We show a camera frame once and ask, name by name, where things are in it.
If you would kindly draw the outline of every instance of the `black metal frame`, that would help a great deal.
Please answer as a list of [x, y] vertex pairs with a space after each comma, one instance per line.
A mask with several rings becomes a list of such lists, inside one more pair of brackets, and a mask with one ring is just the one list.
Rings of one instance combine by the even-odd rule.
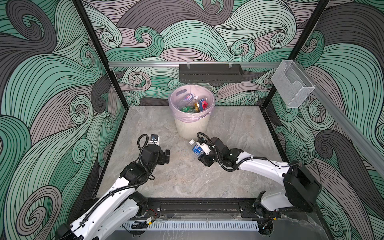
[[[89, 35], [89, 37], [90, 37], [90, 39], [91, 39], [91, 41], [92, 41], [92, 43], [96, 49], [96, 52], [99, 55], [100, 60], [103, 64], [103, 66], [104, 66], [104, 68], [105, 68], [118, 96], [119, 96], [119, 99], [121, 100], [121, 102], [124, 106], [124, 109], [125, 109], [122, 121], [121, 121], [119, 129], [118, 129], [118, 132], [116, 133], [115, 139], [113, 141], [113, 144], [112, 144], [111, 149], [110, 149], [109, 154], [108, 154], [108, 158], [106, 160], [104, 168], [103, 168], [101, 175], [99, 177], [99, 180], [97, 182], [97, 185], [96, 185], [96, 188], [95, 188], [95, 191], [93, 194], [93, 198], [92, 198], [92, 200], [88, 200], [88, 201], [84, 202], [84, 204], [88, 204], [89, 206], [92, 206], [93, 202], [97, 201], [97, 199], [95, 199], [97, 191], [100, 187], [101, 180], [103, 179], [103, 176], [105, 174], [105, 169], [106, 169], [106, 167], [109, 163], [109, 159], [111, 157], [111, 153], [115, 147], [117, 138], [120, 134], [120, 130], [121, 130], [122, 125], [124, 123], [125, 117], [128, 113], [129, 106], [125, 100], [125, 97], [123, 95], [123, 92], [121, 91], [121, 88], [119, 87], [119, 83], [118, 83], [118, 80], [116, 79], [115, 74], [109, 68], [107, 56], [105, 55], [105, 52], [103, 51], [103, 48], [101, 47], [101, 44], [97, 38], [96, 32], [95, 32], [95, 30], [91, 24], [91, 21], [90, 21], [87, 13], [85, 11], [85, 8], [84, 8], [82, 1], [81, 0], [72, 0], [72, 1], [73, 1], [73, 4], [74, 4], [82, 22], [83, 22], [83, 24], [84, 24], [85, 29], [87, 30], [88, 35]], [[317, 4], [313, 14], [309, 18], [302, 34], [300, 35], [296, 45], [294, 46], [292, 52], [290, 53], [288, 60], [296, 59], [301, 48], [304, 46], [305, 42], [307, 41], [308, 37], [312, 33], [314, 27], [316, 26], [316, 23], [319, 20], [322, 12], [326, 8], [328, 2], [329, 2], [329, 0], [319, 0], [319, 3]], [[262, 104], [262, 106], [260, 106], [260, 110], [261, 110], [263, 117], [264, 117], [264, 120], [267, 123], [267, 126], [271, 132], [272, 138], [276, 144], [276, 147], [277, 147], [277, 149], [281, 155], [282, 160], [285, 162], [288, 162], [288, 158], [285, 154], [285, 151], [282, 148], [281, 143], [278, 140], [278, 137], [277, 137], [275, 130], [272, 126], [272, 123], [271, 123], [271, 121], [270, 121], [270, 119], [266, 113], [266, 108], [268, 107], [269, 103], [271, 102], [271, 99], [273, 98], [275, 92], [276, 92], [276, 88], [273, 86], [271, 88], [267, 98], [265, 99], [264, 103]], [[244, 210], [241, 209], [240, 203], [241, 202], [251, 203], [251, 202], [254, 202], [255, 200], [256, 199], [242, 199], [242, 198], [235, 198], [235, 199], [227, 199], [227, 198], [217, 198], [217, 199], [213, 199], [213, 198], [210, 198], [210, 199], [207, 199], [207, 198], [203, 198], [203, 199], [197, 199], [197, 198], [193, 198], [193, 199], [149, 198], [148, 205], [152, 206], [152, 207], [159, 206], [159, 208], [160, 208], [159, 214], [167, 215], [169, 217], [174, 217], [175, 215], [182, 214], [182, 213], [186, 213], [186, 214], [187, 213], [229, 213], [229, 214], [240, 214], [240, 215], [243, 214], [244, 215]], [[284, 213], [285, 211], [296, 211], [296, 209], [291, 209], [291, 208], [280, 209], [281, 213]], [[324, 230], [327, 233], [328, 238], [333, 239], [333, 236], [330, 233], [328, 225], [326, 224], [324, 218], [322, 217], [321, 212], [319, 210], [317, 210], [316, 213], [317, 213], [317, 215], [321, 221], [321, 224], [322, 224]], [[263, 219], [263, 218], [257, 218], [256, 219], [255, 218], [255, 220], [266, 221], [268, 219]]]
[[262, 112], [262, 114], [263, 114], [263, 117], [264, 117], [264, 120], [265, 120], [265, 122], [266, 122], [266, 125], [268, 126], [268, 129], [269, 129], [269, 131], [271, 132], [272, 139], [273, 139], [273, 141], [275, 142], [277, 151], [279, 151], [279, 154], [280, 154], [280, 156], [281, 156], [281, 159], [282, 159], [284, 162], [289, 162], [288, 157], [287, 157], [287, 155], [285, 154], [284, 148], [283, 148], [283, 146], [281, 145], [281, 142], [280, 142], [279, 138], [277, 137], [277, 134], [276, 134], [276, 132], [275, 132], [275, 129], [274, 129], [273, 126], [272, 126], [271, 120], [270, 120], [269, 117], [268, 117], [268, 114], [266, 113], [265, 110], [263, 110], [263, 107], [260, 107], [260, 110], [261, 110], [261, 112]]
[[101, 63], [103, 64], [105, 71], [107, 72], [108, 77], [111, 80], [111, 82], [112, 82], [112, 84], [113, 84], [113, 86], [114, 86], [114, 88], [115, 88], [115, 90], [116, 90], [116, 92], [120, 98], [122, 105], [124, 106], [124, 109], [128, 110], [128, 103], [125, 100], [124, 94], [121, 91], [121, 88], [119, 86], [119, 82], [116, 79], [115, 74], [109, 68], [108, 58], [105, 55], [105, 52], [104, 52], [104, 50], [103, 50], [103, 48], [99, 42], [99, 39], [97, 38], [96, 32], [95, 32], [95, 30], [91, 24], [91, 20], [89, 19], [87, 12], [85, 11], [85, 8], [84, 8], [82, 1], [81, 0], [72, 0], [72, 2], [73, 2], [73, 5], [75, 6], [75, 8], [77, 10], [77, 13], [80, 16], [81, 21], [83, 22], [85, 29], [87, 30], [89, 38], [91, 39], [97, 54], [99, 55]]
[[117, 142], [118, 137], [119, 137], [119, 135], [120, 135], [120, 131], [121, 131], [121, 128], [122, 128], [122, 126], [123, 126], [123, 124], [124, 124], [125, 117], [127, 116], [127, 113], [128, 113], [128, 109], [126, 108], [125, 111], [124, 111], [124, 115], [123, 115], [122, 118], [121, 118], [121, 122], [120, 122], [120, 125], [119, 125], [119, 129], [118, 129], [118, 131], [117, 131], [117, 133], [116, 133], [116, 135], [115, 135], [115, 139], [113, 139], [113, 143], [112, 143], [112, 146], [111, 146], [111, 148], [110, 148], [110, 150], [109, 150], [107, 160], [105, 161], [105, 163], [104, 163], [104, 167], [103, 167], [103, 169], [101, 170], [101, 174], [100, 174], [100, 176], [99, 176], [99, 180], [97, 181], [95, 190], [94, 190], [94, 192], [93, 192], [92, 199], [95, 199], [95, 198], [96, 198], [97, 192], [98, 192], [99, 187], [100, 187], [100, 185], [101, 185], [101, 181], [103, 180], [105, 171], [107, 170], [107, 166], [108, 166], [109, 160], [111, 159], [111, 155], [112, 155], [113, 149], [115, 148], [116, 142]]

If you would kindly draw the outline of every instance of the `trash can handle hole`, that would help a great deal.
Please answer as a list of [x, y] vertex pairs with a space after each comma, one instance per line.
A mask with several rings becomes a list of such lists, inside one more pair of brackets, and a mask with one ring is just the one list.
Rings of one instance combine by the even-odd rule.
[[176, 96], [179, 96], [180, 94], [185, 93], [186, 91], [186, 89], [180, 90], [176, 93]]

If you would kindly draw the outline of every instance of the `blue bottle label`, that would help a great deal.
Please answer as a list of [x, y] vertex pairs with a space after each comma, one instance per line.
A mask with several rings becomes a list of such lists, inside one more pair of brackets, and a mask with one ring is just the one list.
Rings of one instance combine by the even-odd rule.
[[201, 149], [201, 147], [199, 147], [197, 144], [193, 147], [192, 151], [196, 154], [196, 155], [200, 155], [203, 150]]

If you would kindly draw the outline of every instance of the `wave pattern wallpaper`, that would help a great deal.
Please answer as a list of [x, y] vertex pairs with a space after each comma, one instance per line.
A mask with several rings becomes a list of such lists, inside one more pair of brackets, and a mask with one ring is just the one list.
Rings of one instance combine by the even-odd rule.
[[[383, 11], [383, 1], [328, 8], [297, 61], [384, 155]], [[275, 94], [267, 111], [289, 160], [317, 178], [318, 163], [317, 203], [334, 238], [383, 239], [384, 180], [321, 103], [311, 95], [287, 109]]]
[[[349, 0], [332, 0], [330, 5]], [[109, 61], [280, 62], [317, 5], [313, 0], [83, 0]], [[129, 105], [167, 105], [177, 68], [114, 68]], [[272, 69], [208, 87], [216, 105], [261, 105]]]
[[1, 239], [51, 239], [90, 199], [124, 108], [71, 0], [0, 1]]

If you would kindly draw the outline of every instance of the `clear acrylic holder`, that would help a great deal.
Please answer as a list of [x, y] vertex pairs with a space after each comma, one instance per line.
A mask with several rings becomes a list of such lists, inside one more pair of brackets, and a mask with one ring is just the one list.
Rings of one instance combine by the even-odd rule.
[[287, 108], [298, 108], [314, 90], [314, 84], [304, 68], [293, 60], [283, 60], [272, 82]]

